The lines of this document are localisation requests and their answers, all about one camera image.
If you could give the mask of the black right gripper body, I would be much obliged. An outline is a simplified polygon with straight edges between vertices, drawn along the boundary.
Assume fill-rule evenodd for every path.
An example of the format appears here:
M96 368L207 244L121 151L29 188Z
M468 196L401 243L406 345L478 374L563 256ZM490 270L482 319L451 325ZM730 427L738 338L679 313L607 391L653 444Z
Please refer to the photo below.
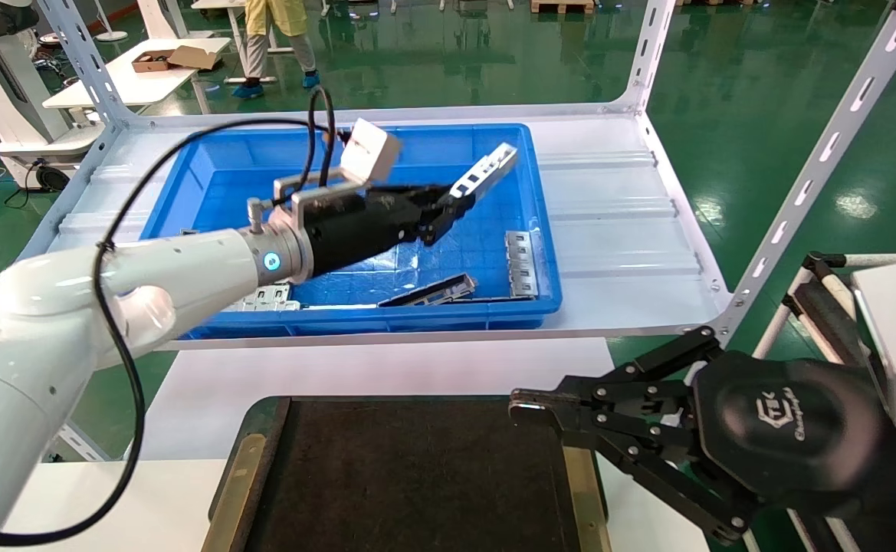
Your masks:
M729 350L697 372L692 390L704 455L764 503L860 505L887 416L855 368Z

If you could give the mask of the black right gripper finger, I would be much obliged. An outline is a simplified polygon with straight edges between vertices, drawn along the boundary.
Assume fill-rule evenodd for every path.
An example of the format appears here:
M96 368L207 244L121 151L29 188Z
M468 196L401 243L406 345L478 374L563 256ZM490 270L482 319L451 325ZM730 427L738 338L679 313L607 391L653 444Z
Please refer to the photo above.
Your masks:
M681 374L723 352L713 328L696 327L597 376L566 375L553 390L515 389L514 422L556 422L559 415L675 415L689 411L693 390Z
M716 541L739 541L755 517L757 510L749 501L725 501L672 467L657 453L658 440L641 420L623 424L617 420L578 420L561 429L561 440L599 453Z

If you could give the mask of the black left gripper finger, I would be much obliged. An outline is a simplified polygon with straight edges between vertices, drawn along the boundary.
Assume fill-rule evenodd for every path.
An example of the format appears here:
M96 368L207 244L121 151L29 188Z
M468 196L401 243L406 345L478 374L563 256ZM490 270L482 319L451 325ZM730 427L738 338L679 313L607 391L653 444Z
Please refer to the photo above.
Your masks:
M433 247L468 213L468 210L469 207L462 205L421 207L415 227L416 240L425 247Z
M477 200L474 195L457 198L452 195L451 186L438 184L410 186L409 199L426 214L465 213Z

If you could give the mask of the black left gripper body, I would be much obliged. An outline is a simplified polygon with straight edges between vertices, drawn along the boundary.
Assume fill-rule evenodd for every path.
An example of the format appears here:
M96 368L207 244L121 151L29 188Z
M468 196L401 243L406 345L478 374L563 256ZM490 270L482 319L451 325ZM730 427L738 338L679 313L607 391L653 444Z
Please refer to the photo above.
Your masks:
M301 199L303 227L310 239L311 278L416 242L440 213L441 186L375 186L363 192Z

